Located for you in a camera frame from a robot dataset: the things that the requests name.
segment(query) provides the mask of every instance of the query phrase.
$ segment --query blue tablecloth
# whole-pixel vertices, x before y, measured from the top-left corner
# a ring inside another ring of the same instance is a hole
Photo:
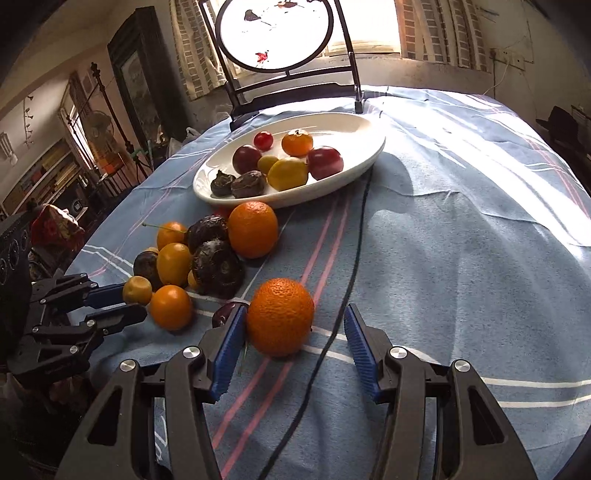
[[[591,423],[591,199],[568,165],[495,100],[398,87],[364,90],[364,115],[387,131],[387,142],[374,167],[351,301],[368,325],[423,359],[446,365],[468,359],[505,409],[540,479],[550,480]],[[190,225],[211,213],[191,188],[208,155],[266,123],[329,111],[353,112],[353,101],[284,105],[233,133],[228,121],[209,129],[116,208],[69,272],[87,272],[100,285],[127,280],[137,253],[155,243],[155,231],[142,221]],[[243,374],[234,376],[217,405],[206,407],[224,478],[256,478],[301,403],[351,274],[363,187],[360,179],[279,210],[279,247],[248,265],[241,298],[250,299],[267,279],[291,277],[305,281],[316,316],[295,363],[270,361],[250,349]],[[106,338],[92,358],[95,384],[123,359],[154,364],[197,343],[219,304],[191,294],[197,320],[182,335],[148,318]],[[77,311],[73,320],[84,314]],[[157,453],[166,464],[160,409]],[[339,335],[270,478],[367,478],[384,414],[364,396]],[[433,415],[431,408],[431,455]]]

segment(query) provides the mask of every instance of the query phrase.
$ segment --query silver bolt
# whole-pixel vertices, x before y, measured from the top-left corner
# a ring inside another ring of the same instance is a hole
[[[459,372],[467,372],[470,370],[470,364],[465,360],[456,360],[453,366],[456,367],[456,370]]]
[[[395,346],[390,349],[390,355],[394,358],[404,358],[408,355],[408,352],[401,346]]]
[[[183,357],[185,358],[195,358],[200,354],[201,350],[196,346],[188,346],[185,350],[183,350]]]
[[[124,372],[131,372],[135,368],[134,360],[123,360],[119,366]]]

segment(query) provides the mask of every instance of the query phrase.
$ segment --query white cord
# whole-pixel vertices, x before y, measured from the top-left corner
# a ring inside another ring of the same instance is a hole
[[[505,67],[505,73],[503,74],[503,78],[501,79],[501,81],[499,83],[497,83],[496,85],[493,85],[491,88],[489,88],[486,92],[483,93],[483,95],[486,95],[493,88],[497,88],[501,83],[503,83],[503,80],[505,80],[505,76],[507,75],[507,70],[509,70],[509,64],[507,64],[507,66]]]

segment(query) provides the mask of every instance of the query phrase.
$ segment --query white plate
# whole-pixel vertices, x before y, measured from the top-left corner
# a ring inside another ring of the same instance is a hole
[[[296,128],[303,128],[311,134],[315,147],[336,148],[343,157],[343,171],[318,181],[310,175],[306,185],[283,192],[267,185],[264,194],[257,197],[236,199],[213,195],[210,185],[218,170],[239,176],[232,166],[232,156],[238,147],[252,145],[255,135],[266,130],[272,133],[274,142],[271,150],[264,154],[286,158],[289,155],[282,150],[281,139]],[[286,118],[248,132],[215,152],[195,174],[193,191],[197,197],[216,206],[235,207],[250,200],[265,202],[273,208],[297,205],[334,192],[361,176],[373,165],[385,142],[386,136],[368,118],[352,113],[311,113]]]

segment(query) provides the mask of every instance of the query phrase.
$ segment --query wall socket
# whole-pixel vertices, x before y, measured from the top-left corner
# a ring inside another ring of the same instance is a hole
[[[493,48],[494,59],[501,63],[508,63],[516,69],[525,71],[525,57],[508,48]]]

